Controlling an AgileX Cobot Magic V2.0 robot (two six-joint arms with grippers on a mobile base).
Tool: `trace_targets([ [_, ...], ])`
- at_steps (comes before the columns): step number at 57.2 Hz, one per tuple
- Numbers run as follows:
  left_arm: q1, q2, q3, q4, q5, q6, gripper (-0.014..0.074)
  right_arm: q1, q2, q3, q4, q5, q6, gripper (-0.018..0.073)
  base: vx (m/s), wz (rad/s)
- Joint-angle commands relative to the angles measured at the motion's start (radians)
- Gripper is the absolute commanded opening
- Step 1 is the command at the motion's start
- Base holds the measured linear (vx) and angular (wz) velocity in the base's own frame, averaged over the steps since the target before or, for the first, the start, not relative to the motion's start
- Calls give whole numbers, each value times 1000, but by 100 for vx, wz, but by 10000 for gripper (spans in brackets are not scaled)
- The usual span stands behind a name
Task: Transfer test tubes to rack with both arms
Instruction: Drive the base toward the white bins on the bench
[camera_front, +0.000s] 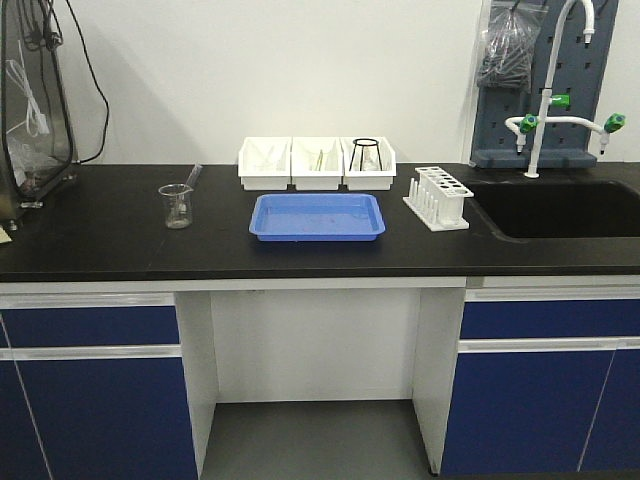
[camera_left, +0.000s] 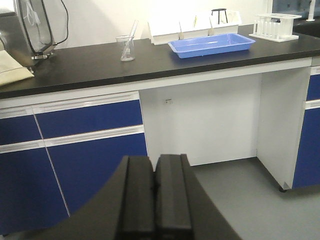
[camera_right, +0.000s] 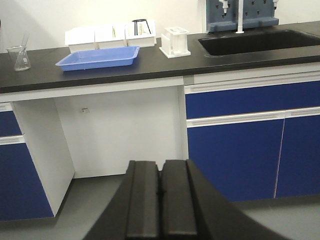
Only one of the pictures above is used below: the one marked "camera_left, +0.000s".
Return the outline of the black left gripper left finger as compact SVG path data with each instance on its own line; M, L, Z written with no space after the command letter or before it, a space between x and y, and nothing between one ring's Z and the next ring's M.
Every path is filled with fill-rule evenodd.
M148 156L125 155L125 186L116 233L117 240L155 238L154 172Z

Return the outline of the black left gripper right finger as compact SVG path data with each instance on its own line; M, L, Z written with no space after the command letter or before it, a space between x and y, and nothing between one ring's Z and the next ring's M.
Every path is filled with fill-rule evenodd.
M180 155L160 155L155 184L157 239L192 240L193 229Z

